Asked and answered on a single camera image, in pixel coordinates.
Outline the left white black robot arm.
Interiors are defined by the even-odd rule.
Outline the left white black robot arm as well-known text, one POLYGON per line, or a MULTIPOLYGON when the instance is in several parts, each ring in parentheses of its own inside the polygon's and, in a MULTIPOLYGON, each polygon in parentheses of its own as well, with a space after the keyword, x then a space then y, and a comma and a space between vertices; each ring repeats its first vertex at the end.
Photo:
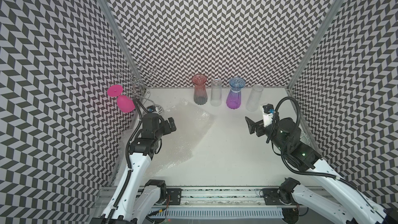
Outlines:
POLYGON ((126 167, 111 200, 91 224, 142 224, 154 205, 167 201, 164 180, 149 180, 138 197, 141 181, 154 155, 162 147, 162 137, 177 130, 175 120, 158 113, 141 116, 125 148, 126 167))

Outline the purple blue tumbler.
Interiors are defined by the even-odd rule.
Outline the purple blue tumbler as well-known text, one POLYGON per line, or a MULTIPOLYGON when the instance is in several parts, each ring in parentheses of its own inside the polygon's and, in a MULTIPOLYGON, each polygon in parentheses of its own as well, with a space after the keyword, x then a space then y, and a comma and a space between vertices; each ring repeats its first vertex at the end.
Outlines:
POLYGON ((226 104, 230 109, 238 109, 241 106, 241 90, 245 87, 246 81, 240 77, 230 79, 230 92, 226 104))

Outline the red black ribbed vase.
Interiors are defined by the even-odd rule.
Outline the red black ribbed vase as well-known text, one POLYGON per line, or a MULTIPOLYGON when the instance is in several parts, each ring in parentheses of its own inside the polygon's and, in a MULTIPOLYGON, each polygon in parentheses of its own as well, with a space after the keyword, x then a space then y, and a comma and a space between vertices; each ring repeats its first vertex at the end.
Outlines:
POLYGON ((207 102, 206 83, 207 77, 202 74, 196 74, 192 77, 194 84, 194 102, 198 105, 204 105, 207 102))

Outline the clear ribbed glass vase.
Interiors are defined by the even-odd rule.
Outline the clear ribbed glass vase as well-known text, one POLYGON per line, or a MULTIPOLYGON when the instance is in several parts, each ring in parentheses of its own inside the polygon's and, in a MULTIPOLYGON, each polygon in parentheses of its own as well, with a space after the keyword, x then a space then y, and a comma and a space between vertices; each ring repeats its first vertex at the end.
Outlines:
POLYGON ((210 103, 214 107, 219 107, 222 103, 222 81, 221 81, 221 79, 214 79, 211 82, 210 103))

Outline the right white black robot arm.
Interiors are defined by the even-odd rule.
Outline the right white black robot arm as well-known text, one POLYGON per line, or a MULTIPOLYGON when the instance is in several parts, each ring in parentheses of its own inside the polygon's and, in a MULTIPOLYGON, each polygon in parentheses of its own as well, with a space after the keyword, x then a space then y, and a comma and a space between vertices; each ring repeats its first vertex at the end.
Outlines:
POLYGON ((285 205, 304 205, 335 224, 396 224, 398 212, 383 208, 351 183, 344 180, 311 146, 301 142, 301 130, 292 118, 276 124, 246 117, 249 133, 266 135, 280 151, 284 165, 294 174, 308 176, 318 182, 336 201, 333 202, 288 177, 278 189, 285 205))

